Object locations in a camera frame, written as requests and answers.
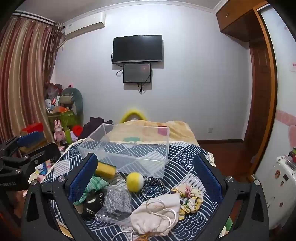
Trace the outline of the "green knitted cloth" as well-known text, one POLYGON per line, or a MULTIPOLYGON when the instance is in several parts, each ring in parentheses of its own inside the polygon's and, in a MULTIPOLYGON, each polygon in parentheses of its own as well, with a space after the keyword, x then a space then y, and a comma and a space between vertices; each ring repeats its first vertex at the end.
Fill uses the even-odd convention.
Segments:
POLYGON ((95 192, 107 187, 109 185, 109 183, 97 176, 92 176, 86 189, 84 190, 83 194, 81 195, 80 199, 78 201, 73 202, 74 205, 80 205, 81 203, 83 203, 83 201, 85 201, 85 199, 89 196, 91 196, 92 194, 94 194, 95 192))

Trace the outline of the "black white small bag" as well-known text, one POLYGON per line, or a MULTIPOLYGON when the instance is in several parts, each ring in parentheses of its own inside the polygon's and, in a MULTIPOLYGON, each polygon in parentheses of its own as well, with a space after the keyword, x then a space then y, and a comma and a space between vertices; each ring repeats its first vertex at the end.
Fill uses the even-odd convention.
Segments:
POLYGON ((93 218, 95 217, 96 213, 103 207, 104 203, 104 192, 99 190, 95 193, 90 194, 84 201, 83 201, 83 210, 81 216, 83 218, 93 218))

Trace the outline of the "yellow green sponge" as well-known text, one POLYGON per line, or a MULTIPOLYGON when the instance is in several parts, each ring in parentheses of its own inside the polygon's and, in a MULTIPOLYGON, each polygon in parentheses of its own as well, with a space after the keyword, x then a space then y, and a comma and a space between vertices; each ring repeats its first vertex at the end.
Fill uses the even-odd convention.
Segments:
POLYGON ((116 174, 116 167, 110 164, 98 162, 95 175, 105 179, 113 179, 116 174))

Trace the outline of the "grey fabric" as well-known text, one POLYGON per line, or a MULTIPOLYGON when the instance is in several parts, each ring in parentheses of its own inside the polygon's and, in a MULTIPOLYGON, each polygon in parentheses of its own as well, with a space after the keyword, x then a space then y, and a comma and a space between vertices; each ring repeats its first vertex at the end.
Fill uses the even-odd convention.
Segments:
POLYGON ((107 186, 103 190, 102 208, 95 214, 99 221, 131 227, 132 196, 126 187, 107 186))

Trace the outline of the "yellow white felt ball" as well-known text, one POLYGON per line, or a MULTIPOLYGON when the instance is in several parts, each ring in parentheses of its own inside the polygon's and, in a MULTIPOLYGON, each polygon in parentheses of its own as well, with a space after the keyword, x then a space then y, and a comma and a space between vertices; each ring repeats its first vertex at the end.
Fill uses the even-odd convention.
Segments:
POLYGON ((130 192, 139 192, 144 186, 144 177, 141 173, 132 172, 126 178, 126 186, 130 192))

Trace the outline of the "white drawstring pouch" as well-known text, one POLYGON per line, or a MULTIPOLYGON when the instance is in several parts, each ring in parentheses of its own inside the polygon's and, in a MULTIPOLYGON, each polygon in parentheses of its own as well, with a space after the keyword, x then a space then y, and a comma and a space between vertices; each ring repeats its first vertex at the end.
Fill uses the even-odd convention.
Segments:
POLYGON ((140 234, 168 235, 179 221, 180 194, 164 194, 143 202, 130 215, 133 230, 140 234))

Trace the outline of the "pink rabbit plush toy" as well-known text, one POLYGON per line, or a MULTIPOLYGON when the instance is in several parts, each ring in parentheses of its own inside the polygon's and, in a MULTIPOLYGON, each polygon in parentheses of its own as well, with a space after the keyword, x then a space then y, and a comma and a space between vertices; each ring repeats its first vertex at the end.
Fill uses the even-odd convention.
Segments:
POLYGON ((55 120, 54 121, 54 140, 56 141, 57 144, 60 146, 65 146, 66 143, 66 134, 63 131, 63 127, 61 125, 60 120, 55 120))

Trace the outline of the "black clothing pile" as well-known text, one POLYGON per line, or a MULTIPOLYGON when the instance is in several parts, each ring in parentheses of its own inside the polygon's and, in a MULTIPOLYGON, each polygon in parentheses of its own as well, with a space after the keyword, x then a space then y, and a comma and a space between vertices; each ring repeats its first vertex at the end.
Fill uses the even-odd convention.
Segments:
POLYGON ((103 123, 108 124, 108 125, 112 125, 113 121, 112 120, 105 121, 101 117, 97 117, 97 118, 91 117, 89 122, 86 123, 83 126, 82 132, 79 135, 78 139, 81 140, 83 138, 87 138, 90 134, 92 134, 103 123))

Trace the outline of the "grey green plush toy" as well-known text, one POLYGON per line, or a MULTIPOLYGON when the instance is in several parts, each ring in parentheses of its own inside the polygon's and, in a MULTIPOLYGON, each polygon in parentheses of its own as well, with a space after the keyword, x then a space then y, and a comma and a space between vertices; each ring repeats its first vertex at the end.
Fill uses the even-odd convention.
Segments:
POLYGON ((74 88, 68 87, 62 91, 60 104, 73 110, 74 115, 78 118, 78 123, 83 123, 83 98, 81 92, 74 88))

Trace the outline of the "white sticker suitcase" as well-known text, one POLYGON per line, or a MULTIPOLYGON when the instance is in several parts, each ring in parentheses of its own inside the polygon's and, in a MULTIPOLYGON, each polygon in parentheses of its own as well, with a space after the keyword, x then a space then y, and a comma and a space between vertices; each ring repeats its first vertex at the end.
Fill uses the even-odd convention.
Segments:
POLYGON ((295 163, 291 156, 276 158, 264 182, 269 228, 282 227, 295 208, 295 163))

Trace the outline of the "clear plastic storage box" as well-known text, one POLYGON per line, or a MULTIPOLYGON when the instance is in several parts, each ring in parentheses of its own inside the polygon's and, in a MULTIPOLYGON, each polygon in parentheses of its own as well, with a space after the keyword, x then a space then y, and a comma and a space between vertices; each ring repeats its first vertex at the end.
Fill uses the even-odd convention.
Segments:
POLYGON ((95 154, 98 161, 116 167, 117 172, 138 172, 163 178, 169 162, 170 129, 166 126, 108 125, 103 123, 78 149, 81 157, 95 154))

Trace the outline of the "red striped curtain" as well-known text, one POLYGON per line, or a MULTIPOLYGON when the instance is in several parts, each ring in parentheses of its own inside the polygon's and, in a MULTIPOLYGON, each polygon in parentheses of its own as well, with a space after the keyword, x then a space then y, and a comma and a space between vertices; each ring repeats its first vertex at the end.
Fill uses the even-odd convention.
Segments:
POLYGON ((12 16, 1 30, 1 141, 42 123, 45 138, 53 136, 45 107, 62 24, 12 16))

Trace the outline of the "white air conditioner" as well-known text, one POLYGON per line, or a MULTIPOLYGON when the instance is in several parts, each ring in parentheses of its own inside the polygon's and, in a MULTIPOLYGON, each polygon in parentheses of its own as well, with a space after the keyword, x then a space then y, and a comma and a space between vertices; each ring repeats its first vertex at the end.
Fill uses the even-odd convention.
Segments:
POLYGON ((103 12, 95 13, 67 24, 65 26, 66 40, 70 40, 82 34, 104 28, 105 17, 106 15, 103 12))

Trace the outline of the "small black wall monitor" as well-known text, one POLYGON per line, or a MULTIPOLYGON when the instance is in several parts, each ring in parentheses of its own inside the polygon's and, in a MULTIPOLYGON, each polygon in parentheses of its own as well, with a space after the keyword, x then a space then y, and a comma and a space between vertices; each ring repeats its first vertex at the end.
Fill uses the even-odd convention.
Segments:
POLYGON ((128 63, 123 65, 123 83, 150 83, 150 63, 128 63))

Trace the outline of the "black wall television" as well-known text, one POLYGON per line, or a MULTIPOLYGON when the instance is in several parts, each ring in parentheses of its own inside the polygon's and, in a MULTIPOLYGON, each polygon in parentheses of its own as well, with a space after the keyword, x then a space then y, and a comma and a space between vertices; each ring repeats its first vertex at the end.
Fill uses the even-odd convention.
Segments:
POLYGON ((163 62, 162 35, 134 35, 113 39, 112 63, 163 62))

